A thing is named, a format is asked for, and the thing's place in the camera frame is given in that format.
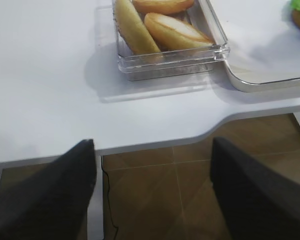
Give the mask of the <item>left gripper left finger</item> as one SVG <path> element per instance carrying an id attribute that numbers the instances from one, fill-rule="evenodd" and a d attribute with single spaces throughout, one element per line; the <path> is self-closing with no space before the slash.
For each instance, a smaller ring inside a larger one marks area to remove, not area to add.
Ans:
<path id="1" fill-rule="evenodd" d="M 0 191 L 0 240 L 75 240 L 97 178 L 92 139 Z"/>

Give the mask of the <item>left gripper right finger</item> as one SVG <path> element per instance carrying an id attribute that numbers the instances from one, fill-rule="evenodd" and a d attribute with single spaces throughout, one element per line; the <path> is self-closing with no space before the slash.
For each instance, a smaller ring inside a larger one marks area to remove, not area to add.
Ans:
<path id="1" fill-rule="evenodd" d="M 300 184 L 223 137 L 212 141 L 210 180 L 234 240 L 300 240 Z"/>

